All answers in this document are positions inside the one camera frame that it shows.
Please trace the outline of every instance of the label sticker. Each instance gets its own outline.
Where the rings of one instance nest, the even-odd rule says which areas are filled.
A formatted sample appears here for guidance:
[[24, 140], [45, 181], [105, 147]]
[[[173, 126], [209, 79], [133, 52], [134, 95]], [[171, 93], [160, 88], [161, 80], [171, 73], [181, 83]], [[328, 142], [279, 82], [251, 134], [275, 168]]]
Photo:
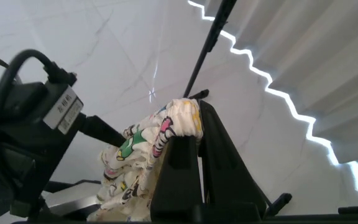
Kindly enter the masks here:
[[72, 124], [74, 123], [75, 119], [81, 112], [82, 107], [84, 107], [84, 104], [77, 99], [73, 106], [68, 110], [66, 116], [62, 119], [62, 121], [59, 124], [58, 129], [63, 133], [67, 134], [68, 130], [71, 128]]
[[59, 97], [54, 106], [44, 117], [45, 124], [50, 128], [55, 129], [76, 98], [77, 95], [74, 90], [71, 87], [67, 87], [65, 92]]

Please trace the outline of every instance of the black pole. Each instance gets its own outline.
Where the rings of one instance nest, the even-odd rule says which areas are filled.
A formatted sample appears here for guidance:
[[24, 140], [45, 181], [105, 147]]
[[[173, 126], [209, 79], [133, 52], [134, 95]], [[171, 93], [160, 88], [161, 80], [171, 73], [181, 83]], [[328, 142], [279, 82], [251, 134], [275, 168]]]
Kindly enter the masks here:
[[196, 81], [198, 72], [200, 71], [201, 66], [203, 65], [205, 56], [208, 52], [212, 51], [212, 48], [215, 46], [215, 43], [218, 41], [219, 34], [221, 33], [223, 26], [225, 25], [230, 12], [232, 11], [237, 0], [222, 0], [221, 5], [219, 6], [219, 10], [216, 13], [216, 17], [212, 26], [209, 30], [208, 36], [205, 40], [204, 47], [201, 50], [200, 57], [198, 57], [196, 67], [191, 74], [189, 83], [187, 84], [184, 98], [187, 98], [190, 94], [191, 88]]

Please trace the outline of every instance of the patterned fabric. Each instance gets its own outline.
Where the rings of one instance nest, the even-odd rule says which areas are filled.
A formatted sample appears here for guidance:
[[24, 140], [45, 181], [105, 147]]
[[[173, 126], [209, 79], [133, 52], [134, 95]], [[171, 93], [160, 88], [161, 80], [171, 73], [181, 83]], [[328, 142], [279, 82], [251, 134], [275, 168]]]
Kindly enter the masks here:
[[172, 136], [203, 137], [196, 100], [172, 100], [138, 124], [129, 126], [120, 147], [110, 146], [100, 158], [105, 166], [101, 208], [88, 221], [147, 221], [164, 149]]

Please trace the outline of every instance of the cable connector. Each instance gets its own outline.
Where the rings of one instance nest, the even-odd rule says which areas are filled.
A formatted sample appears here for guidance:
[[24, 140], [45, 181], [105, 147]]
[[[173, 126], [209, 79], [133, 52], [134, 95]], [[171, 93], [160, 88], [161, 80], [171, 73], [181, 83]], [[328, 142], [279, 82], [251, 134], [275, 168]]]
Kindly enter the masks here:
[[48, 80], [51, 83], [66, 83], [73, 86], [77, 81], [75, 73], [66, 72], [66, 70], [57, 66], [55, 62], [52, 62], [49, 66], [45, 66], [44, 70], [48, 73]]

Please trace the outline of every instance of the light strip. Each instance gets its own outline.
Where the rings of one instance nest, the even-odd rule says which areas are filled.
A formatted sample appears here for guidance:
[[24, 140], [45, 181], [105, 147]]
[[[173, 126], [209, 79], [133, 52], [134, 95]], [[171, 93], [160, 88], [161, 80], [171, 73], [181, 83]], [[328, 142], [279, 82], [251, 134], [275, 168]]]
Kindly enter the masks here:
[[[188, 1], [188, 3], [191, 6], [198, 7], [198, 8], [201, 9], [201, 11], [202, 11], [202, 16], [201, 16], [202, 19], [209, 20], [209, 21], [214, 21], [215, 20], [214, 17], [205, 17], [204, 16], [205, 15], [205, 9], [204, 9], [203, 5], [197, 4], [197, 3], [192, 2], [192, 1]], [[304, 122], [309, 123], [308, 131], [306, 133], [307, 140], [314, 141], [314, 142], [317, 142], [317, 143], [322, 144], [323, 146], [325, 146], [327, 151], [328, 151], [327, 157], [328, 157], [328, 159], [329, 159], [329, 161], [330, 161], [330, 163], [332, 165], [334, 165], [334, 166], [342, 165], [342, 164], [339, 164], [338, 160], [336, 159], [336, 156], [335, 156], [335, 153], [333, 151], [333, 148], [331, 147], [331, 142], [328, 141], [327, 139], [314, 137], [312, 135], [312, 133], [313, 133], [313, 125], [314, 125], [314, 122], [316, 122], [316, 118], [312, 118], [310, 116], [305, 116], [305, 115], [298, 114], [296, 112], [295, 105], [293, 104], [293, 102], [292, 102], [292, 100], [290, 98], [290, 95], [288, 93], [284, 93], [282, 91], [273, 90], [273, 89], [269, 88], [269, 85], [273, 82], [273, 79], [272, 79], [272, 77], [270, 76], [269, 73], [263, 72], [263, 71], [259, 70], [258, 68], [255, 68], [253, 66], [254, 57], [252, 56], [252, 52], [250, 50], [248, 50], [248, 49], [238, 50], [238, 49], [233, 48], [234, 44], [236, 43], [236, 37], [234, 37], [233, 35], [229, 34], [226, 31], [223, 31], [223, 30], [221, 31], [220, 34], [222, 36], [224, 36], [225, 38], [231, 40], [232, 47], [230, 48], [230, 52], [232, 52], [234, 54], [238, 54], [238, 55], [243, 55], [243, 54], [248, 55], [248, 57], [249, 57], [249, 69], [251, 71], [255, 72], [256, 74], [258, 74], [260, 76], [263, 76], [263, 77], [265, 77], [267, 79], [267, 85], [265, 87], [265, 91], [268, 92], [268, 93], [271, 93], [273, 95], [276, 95], [276, 96], [284, 98], [284, 100], [287, 102], [288, 107], [290, 108], [292, 116], [295, 119], [299, 120], [299, 121], [304, 121]], [[352, 162], [348, 162], [347, 164], [351, 167], [351, 171], [352, 171], [352, 174], [353, 174], [353, 177], [354, 177], [355, 189], [358, 191], [358, 163], [356, 161], [352, 161]]]

